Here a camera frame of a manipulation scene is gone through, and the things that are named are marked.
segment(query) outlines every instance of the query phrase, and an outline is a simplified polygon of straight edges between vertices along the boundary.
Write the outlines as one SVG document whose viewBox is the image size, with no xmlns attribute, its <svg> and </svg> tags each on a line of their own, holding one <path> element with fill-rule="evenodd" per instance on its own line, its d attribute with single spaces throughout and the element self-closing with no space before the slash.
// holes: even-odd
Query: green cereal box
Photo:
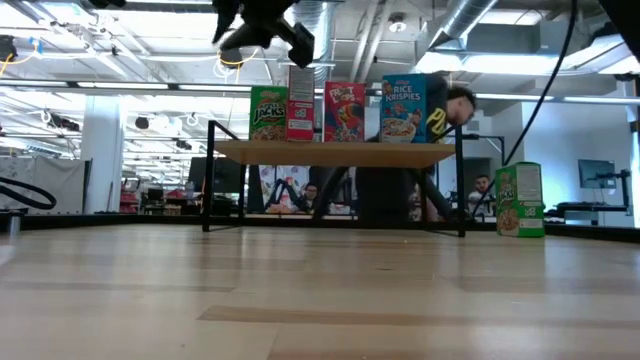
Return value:
<svg viewBox="0 0 640 360">
<path fill-rule="evenodd" d="M 498 234 L 544 236 L 540 164 L 520 162 L 496 171 Z"/>
<path fill-rule="evenodd" d="M 287 93 L 284 86 L 251 88 L 250 140 L 285 140 Z"/>
</svg>

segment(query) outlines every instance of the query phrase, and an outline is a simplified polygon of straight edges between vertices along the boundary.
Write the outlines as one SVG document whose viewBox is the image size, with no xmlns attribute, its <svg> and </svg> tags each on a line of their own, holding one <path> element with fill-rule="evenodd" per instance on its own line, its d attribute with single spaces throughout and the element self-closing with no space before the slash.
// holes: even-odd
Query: blue cereal box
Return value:
<svg viewBox="0 0 640 360">
<path fill-rule="evenodd" d="M 380 142 L 426 143 L 427 78 L 424 74 L 387 75 L 382 81 Z"/>
</svg>

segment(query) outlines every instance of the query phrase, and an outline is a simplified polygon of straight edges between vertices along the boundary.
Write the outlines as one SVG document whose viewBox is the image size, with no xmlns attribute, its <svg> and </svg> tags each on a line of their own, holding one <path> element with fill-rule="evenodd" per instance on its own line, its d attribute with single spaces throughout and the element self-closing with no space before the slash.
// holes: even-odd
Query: table top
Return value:
<svg viewBox="0 0 640 360">
<path fill-rule="evenodd" d="M 425 168 L 455 153 L 447 144 L 217 141 L 215 150 L 244 165 Z"/>
</svg>

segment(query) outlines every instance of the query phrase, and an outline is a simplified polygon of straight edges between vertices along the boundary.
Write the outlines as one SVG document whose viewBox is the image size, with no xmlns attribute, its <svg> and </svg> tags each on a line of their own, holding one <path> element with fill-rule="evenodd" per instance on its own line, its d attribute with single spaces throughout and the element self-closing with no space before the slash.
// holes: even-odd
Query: cereal box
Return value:
<svg viewBox="0 0 640 360">
<path fill-rule="evenodd" d="M 289 67 L 289 98 L 287 101 L 287 141 L 313 140 L 313 96 L 315 72 L 313 68 Z"/>
<path fill-rule="evenodd" d="M 364 84 L 327 82 L 324 141 L 364 141 Z"/>
<path fill-rule="evenodd" d="M 387 75 L 382 81 L 380 142 L 426 143 L 427 77 Z"/>
<path fill-rule="evenodd" d="M 498 234 L 544 236 L 540 165 L 520 162 L 496 171 Z"/>
<path fill-rule="evenodd" d="M 285 140 L 287 88 L 254 86 L 251 88 L 250 140 Z"/>
</svg>

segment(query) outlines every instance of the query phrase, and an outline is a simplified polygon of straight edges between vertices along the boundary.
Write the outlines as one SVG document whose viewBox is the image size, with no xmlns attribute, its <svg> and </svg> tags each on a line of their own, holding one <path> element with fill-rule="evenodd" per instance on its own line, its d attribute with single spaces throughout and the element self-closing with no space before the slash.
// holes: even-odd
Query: wooden floor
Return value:
<svg viewBox="0 0 640 360">
<path fill-rule="evenodd" d="M 640 247 L 411 231 L 0 235 L 0 358 L 640 359 Z"/>
</svg>

